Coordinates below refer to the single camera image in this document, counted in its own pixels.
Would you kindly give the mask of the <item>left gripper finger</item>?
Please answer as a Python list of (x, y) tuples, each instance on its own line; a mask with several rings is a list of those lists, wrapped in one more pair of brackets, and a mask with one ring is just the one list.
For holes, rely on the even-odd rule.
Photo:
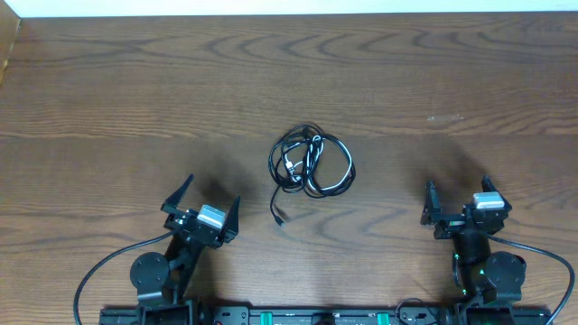
[(177, 209), (193, 180), (194, 175), (191, 173), (184, 183), (164, 201), (161, 211), (168, 212), (170, 209)]
[(240, 197), (237, 196), (228, 212), (226, 223), (224, 225), (224, 238), (234, 239), (238, 234), (238, 211)]

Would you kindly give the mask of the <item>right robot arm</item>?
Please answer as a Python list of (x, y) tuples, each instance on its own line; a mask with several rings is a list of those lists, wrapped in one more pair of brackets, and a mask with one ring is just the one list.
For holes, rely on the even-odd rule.
[(504, 227), (512, 210), (488, 176), (482, 191), (460, 213), (445, 214), (432, 181), (425, 185), (421, 223), (433, 226), (433, 237), (453, 242), (452, 272), (463, 298), (446, 309), (444, 324), (513, 324), (513, 303), (521, 300), (525, 260), (505, 251), (493, 252), (489, 237)]

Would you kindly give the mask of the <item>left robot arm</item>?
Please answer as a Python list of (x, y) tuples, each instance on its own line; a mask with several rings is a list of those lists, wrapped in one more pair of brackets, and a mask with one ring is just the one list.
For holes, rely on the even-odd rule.
[(171, 242), (163, 254), (149, 252), (136, 258), (130, 269), (130, 280), (137, 290), (139, 324), (213, 324), (211, 308), (200, 300), (187, 299), (191, 278), (207, 248), (218, 249), (238, 234), (240, 198), (229, 211), (205, 204), (200, 210), (179, 209), (179, 204), (194, 176), (171, 194), (162, 204), (167, 214), (164, 227)]

